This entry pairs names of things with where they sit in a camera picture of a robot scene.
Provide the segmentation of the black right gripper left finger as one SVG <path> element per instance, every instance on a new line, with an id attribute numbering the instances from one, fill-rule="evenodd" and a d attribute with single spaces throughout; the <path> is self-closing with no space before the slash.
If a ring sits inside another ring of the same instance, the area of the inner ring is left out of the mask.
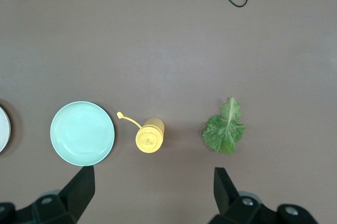
<path id="1" fill-rule="evenodd" d="M 25 208 L 0 202 L 0 224 L 77 224 L 94 193 L 94 167 L 82 167 L 62 190 L 47 192 Z"/>

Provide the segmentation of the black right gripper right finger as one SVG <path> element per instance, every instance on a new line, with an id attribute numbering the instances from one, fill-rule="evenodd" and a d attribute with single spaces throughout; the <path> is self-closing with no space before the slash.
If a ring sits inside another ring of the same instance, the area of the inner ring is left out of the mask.
<path id="1" fill-rule="evenodd" d="M 224 168 L 214 169 L 213 194 L 219 214 L 208 224 L 319 224 L 300 206 L 281 204 L 272 211 L 250 194 L 240 195 Z"/>

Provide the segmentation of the green lettuce leaf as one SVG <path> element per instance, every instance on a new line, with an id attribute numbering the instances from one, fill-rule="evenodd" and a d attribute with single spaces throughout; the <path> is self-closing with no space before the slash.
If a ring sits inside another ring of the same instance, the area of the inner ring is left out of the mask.
<path id="1" fill-rule="evenodd" d="M 215 152 L 231 155 L 241 140 L 245 125 L 240 123 L 241 106 L 234 97 L 220 108 L 220 113 L 211 116 L 202 130 L 206 146 Z"/>

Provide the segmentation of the yellow squeeze bottle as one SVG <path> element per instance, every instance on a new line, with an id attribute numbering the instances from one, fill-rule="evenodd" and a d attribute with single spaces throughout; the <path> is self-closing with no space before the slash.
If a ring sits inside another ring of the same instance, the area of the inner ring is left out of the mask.
<path id="1" fill-rule="evenodd" d="M 149 118 L 143 125 L 126 117 L 122 112 L 117 112 L 119 119 L 128 120 L 138 127 L 135 143 L 138 149 L 144 153 L 154 153 L 160 149 L 164 141 L 165 125 L 159 118 Z"/>

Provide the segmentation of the mint green plate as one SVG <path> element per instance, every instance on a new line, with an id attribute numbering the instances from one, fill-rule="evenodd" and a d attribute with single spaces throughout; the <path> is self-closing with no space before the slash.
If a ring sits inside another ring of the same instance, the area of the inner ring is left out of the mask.
<path id="1" fill-rule="evenodd" d="M 55 152 L 67 163 L 90 166 L 111 152 L 114 124 L 99 105 L 76 101 L 62 107 L 53 117 L 50 139 Z"/>

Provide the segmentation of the beige plate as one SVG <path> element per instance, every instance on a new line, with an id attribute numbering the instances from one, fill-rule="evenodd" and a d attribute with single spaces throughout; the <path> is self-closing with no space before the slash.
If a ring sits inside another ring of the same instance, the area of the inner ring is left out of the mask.
<path id="1" fill-rule="evenodd" d="M 0 153 L 6 148 L 11 136 L 11 123 L 5 110 L 0 106 Z"/>

